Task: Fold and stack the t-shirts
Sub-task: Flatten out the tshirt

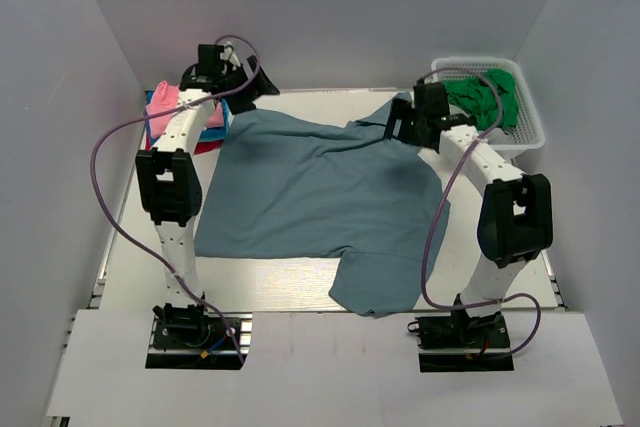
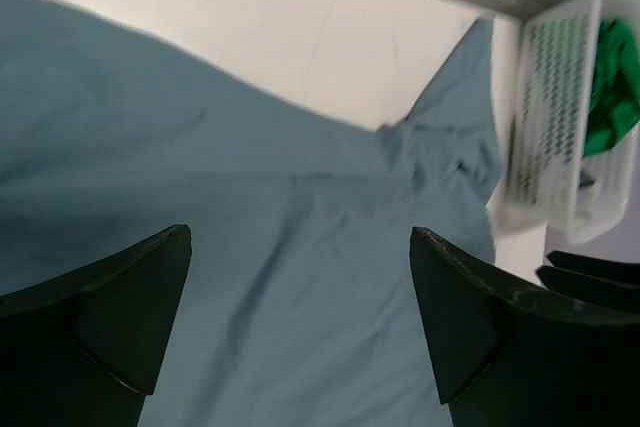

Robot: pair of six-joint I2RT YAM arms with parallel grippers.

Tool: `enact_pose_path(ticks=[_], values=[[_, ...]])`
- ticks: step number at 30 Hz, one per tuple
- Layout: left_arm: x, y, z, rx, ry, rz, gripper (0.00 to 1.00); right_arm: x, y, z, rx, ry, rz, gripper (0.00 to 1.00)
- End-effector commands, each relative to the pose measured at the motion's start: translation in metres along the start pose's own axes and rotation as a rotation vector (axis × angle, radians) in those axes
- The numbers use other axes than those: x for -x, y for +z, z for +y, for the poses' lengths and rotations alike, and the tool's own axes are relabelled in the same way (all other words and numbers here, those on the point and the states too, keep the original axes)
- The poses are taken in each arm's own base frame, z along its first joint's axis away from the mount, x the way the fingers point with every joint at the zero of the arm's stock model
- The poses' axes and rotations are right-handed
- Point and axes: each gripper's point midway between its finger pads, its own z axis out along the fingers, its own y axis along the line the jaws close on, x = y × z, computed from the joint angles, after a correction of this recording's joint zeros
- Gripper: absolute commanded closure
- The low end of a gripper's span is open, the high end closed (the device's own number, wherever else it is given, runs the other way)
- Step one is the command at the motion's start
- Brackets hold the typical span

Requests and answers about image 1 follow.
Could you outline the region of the grey-blue t-shirt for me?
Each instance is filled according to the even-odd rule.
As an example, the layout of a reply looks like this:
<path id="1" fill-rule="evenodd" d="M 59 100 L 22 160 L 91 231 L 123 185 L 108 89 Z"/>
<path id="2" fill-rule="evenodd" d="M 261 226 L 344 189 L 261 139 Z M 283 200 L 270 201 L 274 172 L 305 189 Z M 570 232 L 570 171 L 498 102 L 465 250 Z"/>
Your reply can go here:
<path id="1" fill-rule="evenodd" d="M 442 196 L 416 147 L 384 140 L 389 106 L 343 127 L 270 110 L 237 116 L 200 214 L 209 258 L 334 258 L 330 297 L 360 315 L 411 310 Z M 449 205 L 427 267 L 442 244 Z"/>

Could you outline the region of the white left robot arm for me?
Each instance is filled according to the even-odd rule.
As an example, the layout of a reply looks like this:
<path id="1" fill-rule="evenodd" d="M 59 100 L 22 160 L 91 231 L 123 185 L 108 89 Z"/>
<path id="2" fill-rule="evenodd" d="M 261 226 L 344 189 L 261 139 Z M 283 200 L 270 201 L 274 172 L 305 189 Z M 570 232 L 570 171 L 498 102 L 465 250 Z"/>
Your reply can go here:
<path id="1" fill-rule="evenodd" d="M 166 303 L 173 308 L 204 308 L 194 246 L 203 192 L 193 161 L 202 133 L 226 107 L 244 113 L 257 98 L 279 93 L 257 55 L 242 62 L 226 48 L 213 50 L 186 69 L 177 87 L 155 90 L 169 103 L 146 111 L 154 141 L 135 158 L 141 204 L 158 235 L 157 257 L 166 269 Z"/>

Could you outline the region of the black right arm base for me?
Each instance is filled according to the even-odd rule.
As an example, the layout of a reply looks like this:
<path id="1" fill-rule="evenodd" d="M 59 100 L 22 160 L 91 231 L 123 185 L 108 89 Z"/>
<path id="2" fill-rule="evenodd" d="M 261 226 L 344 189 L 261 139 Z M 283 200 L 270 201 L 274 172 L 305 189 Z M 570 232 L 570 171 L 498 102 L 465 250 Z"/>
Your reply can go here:
<path id="1" fill-rule="evenodd" d="M 475 325 L 462 311 L 421 316 L 407 324 L 417 337 L 421 373 L 510 372 L 511 342 L 501 313 Z"/>

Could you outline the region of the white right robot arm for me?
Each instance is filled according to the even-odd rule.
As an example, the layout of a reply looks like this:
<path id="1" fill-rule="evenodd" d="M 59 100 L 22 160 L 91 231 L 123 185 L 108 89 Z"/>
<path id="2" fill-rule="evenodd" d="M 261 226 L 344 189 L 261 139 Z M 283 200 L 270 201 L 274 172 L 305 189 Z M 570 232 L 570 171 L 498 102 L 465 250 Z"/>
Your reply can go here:
<path id="1" fill-rule="evenodd" d="M 421 286 L 427 286 L 427 265 L 448 195 L 457 177 L 464 175 L 482 196 L 476 238 L 480 257 L 466 287 L 452 305 L 430 306 L 457 312 L 451 321 L 453 337 L 472 346 L 488 332 L 517 275 L 553 240 L 551 184 L 542 174 L 528 175 L 507 162 L 487 142 L 473 122 L 443 108 L 416 108 L 412 100 L 391 101 L 385 140 L 397 132 L 399 140 L 436 151 L 456 164 L 429 226 L 421 267 Z"/>

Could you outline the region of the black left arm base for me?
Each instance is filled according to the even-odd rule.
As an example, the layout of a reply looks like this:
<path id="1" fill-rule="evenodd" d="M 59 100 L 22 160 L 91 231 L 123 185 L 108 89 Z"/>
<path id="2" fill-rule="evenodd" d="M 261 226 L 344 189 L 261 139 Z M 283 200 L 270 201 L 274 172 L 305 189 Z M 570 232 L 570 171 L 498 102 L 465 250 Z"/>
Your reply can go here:
<path id="1" fill-rule="evenodd" d="M 252 334 L 252 315 L 207 315 L 181 326 L 155 317 L 147 350 L 146 369 L 237 371 L 246 360 Z"/>

